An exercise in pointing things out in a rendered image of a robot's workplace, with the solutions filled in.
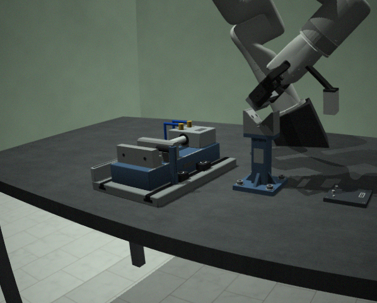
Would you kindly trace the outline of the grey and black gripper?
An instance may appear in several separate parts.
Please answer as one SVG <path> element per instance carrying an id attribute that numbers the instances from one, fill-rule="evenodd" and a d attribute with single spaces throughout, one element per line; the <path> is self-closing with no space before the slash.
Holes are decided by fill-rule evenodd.
<path id="1" fill-rule="evenodd" d="M 306 66 L 313 66 L 322 56 L 329 57 L 318 49 L 301 29 L 299 32 L 300 34 L 268 63 L 267 70 L 273 71 L 249 94 L 257 107 L 261 107 L 275 90 L 278 96 L 269 100 L 274 103 L 291 83 L 297 82 L 308 72 Z"/>

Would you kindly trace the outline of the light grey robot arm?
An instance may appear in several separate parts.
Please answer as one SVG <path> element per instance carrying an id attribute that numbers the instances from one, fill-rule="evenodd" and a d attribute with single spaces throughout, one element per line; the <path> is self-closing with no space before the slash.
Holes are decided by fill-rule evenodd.
<path id="1" fill-rule="evenodd" d="M 268 63 L 277 55 L 263 47 L 266 42 L 282 35 L 283 20 L 273 0 L 212 0 L 223 18 L 234 27 L 230 36 L 245 57 L 258 83 L 273 70 Z M 366 0 L 317 0 L 322 6 L 301 27 L 306 37 L 324 54 L 332 52 L 369 15 L 371 7 Z M 336 115 L 339 111 L 339 88 L 334 88 L 313 66 L 305 67 L 322 85 L 323 114 Z M 284 90 L 284 89 L 283 89 Z M 270 103 L 280 116 L 302 106 L 306 100 L 299 99 L 293 84 Z"/>

